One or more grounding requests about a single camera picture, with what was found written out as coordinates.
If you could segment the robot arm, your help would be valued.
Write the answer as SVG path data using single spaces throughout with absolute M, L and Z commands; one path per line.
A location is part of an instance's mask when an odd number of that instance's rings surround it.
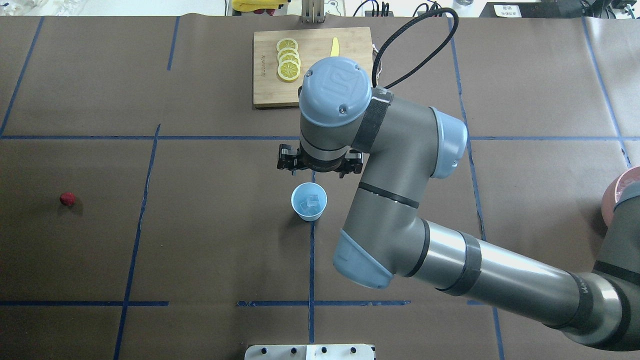
M 575 274 L 418 215 L 426 185 L 448 177 L 467 145 L 464 123 L 374 88 L 346 57 L 314 63 L 302 78 L 300 155 L 318 173 L 348 173 L 368 154 L 334 251 L 351 281 L 385 289 L 415 277 L 563 332 L 604 351 L 639 349 L 639 183 L 629 184 L 589 273 Z

